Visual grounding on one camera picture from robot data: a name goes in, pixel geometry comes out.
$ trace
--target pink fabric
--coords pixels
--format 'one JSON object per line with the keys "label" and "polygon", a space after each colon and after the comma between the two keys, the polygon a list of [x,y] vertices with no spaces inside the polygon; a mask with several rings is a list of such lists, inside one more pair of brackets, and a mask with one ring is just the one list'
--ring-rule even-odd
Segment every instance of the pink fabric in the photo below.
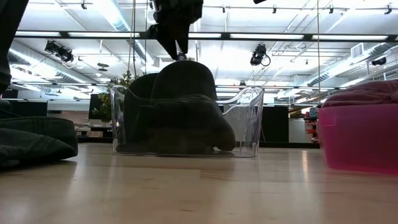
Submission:
{"label": "pink fabric", "polygon": [[398,103],[398,80],[371,82],[351,87],[329,97],[322,107],[389,103]]}

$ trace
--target potted plant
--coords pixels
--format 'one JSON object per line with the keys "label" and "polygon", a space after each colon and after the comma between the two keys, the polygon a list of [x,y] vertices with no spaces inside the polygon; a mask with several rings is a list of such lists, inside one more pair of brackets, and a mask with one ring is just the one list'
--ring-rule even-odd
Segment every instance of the potted plant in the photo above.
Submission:
{"label": "potted plant", "polygon": [[138,78],[137,75],[132,76],[130,71],[122,74],[121,78],[113,78],[110,83],[106,86],[106,91],[98,94],[98,98],[101,100],[102,105],[99,108],[94,108],[93,114],[103,116],[105,119],[101,121],[108,123],[112,120],[112,104],[111,104],[111,89],[114,85],[122,85],[129,87],[130,84]]}

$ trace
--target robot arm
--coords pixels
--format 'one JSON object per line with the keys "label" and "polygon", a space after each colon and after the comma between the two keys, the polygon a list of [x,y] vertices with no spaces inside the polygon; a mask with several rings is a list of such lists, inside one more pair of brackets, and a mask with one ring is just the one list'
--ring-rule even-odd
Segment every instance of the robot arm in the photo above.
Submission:
{"label": "robot arm", "polygon": [[[191,24],[202,16],[203,0],[152,0],[155,7],[154,19],[157,24],[147,30],[172,59],[178,60],[177,53],[188,53],[188,33]],[[176,43],[181,52],[177,52]]]}
{"label": "robot arm", "polygon": [[27,3],[28,0],[0,1],[0,95],[6,91],[11,81],[7,53],[24,15]]}

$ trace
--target desk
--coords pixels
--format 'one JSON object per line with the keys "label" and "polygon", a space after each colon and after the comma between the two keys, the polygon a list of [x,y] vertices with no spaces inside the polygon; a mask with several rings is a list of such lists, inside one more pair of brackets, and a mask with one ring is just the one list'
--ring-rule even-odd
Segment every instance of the desk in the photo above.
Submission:
{"label": "desk", "polygon": [[0,173],[1,224],[396,224],[398,177],[332,170],[318,149],[257,159],[76,158]]}

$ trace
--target cable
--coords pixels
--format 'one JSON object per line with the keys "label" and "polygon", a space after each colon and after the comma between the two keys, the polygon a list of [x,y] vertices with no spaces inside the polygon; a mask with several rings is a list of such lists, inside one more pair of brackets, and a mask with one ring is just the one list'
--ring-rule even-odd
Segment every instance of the cable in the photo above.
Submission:
{"label": "cable", "polygon": [[[77,66],[77,63],[78,62],[83,62],[83,65],[82,66]],[[86,64],[86,62],[83,60],[83,59],[80,59],[80,57],[78,57],[78,60],[76,61],[76,64],[75,64],[75,67],[77,68],[77,69],[83,69],[84,67],[85,67],[85,64]]]}
{"label": "cable", "polygon": [[[317,1],[317,19],[318,19],[318,36],[320,33],[320,25],[319,25],[319,1]],[[320,58],[320,38],[318,38],[318,87],[319,87],[319,104],[321,104],[321,58]]]}
{"label": "cable", "polygon": [[268,66],[271,64],[271,58],[270,58],[267,54],[265,54],[265,56],[268,58],[269,63],[268,63],[267,65],[264,65],[264,64],[261,62],[261,65],[264,66],[264,67],[268,67]]}
{"label": "cable", "polygon": [[[147,0],[147,16],[148,16],[148,4],[149,4],[149,0]],[[145,31],[148,30],[148,22],[145,23]],[[145,74],[147,74],[147,39],[145,38]]]}
{"label": "cable", "polygon": [[45,59],[49,58],[51,55],[52,55],[52,54],[49,54],[47,57],[45,57],[43,60],[41,60],[39,63],[35,64],[35,65],[34,65],[33,67],[31,67],[31,68],[34,68],[34,67],[40,65],[42,62],[44,62]]}
{"label": "cable", "polygon": [[133,63],[134,63],[134,76],[137,76],[137,68],[136,68],[136,7],[137,7],[137,1],[134,0],[134,28],[133,28],[133,33],[134,33],[134,37],[132,38],[132,47],[134,49],[134,54],[132,55],[132,59],[133,59]]}
{"label": "cable", "polygon": [[62,65],[67,67],[67,68],[69,68],[69,69],[72,69],[72,68],[74,68],[76,66],[76,64],[74,64],[74,65],[72,65],[72,67],[68,67],[65,62],[62,62]]}
{"label": "cable", "polygon": [[[135,7],[134,2],[133,2],[132,4],[133,4],[133,5],[132,5],[131,13],[134,13],[134,7]],[[135,22],[135,21],[134,21],[134,16],[131,15],[131,24],[130,24],[130,47],[129,47],[129,60],[128,60],[128,63],[127,63],[127,73],[130,72],[131,40],[132,40],[132,23],[133,23],[133,22]]]}

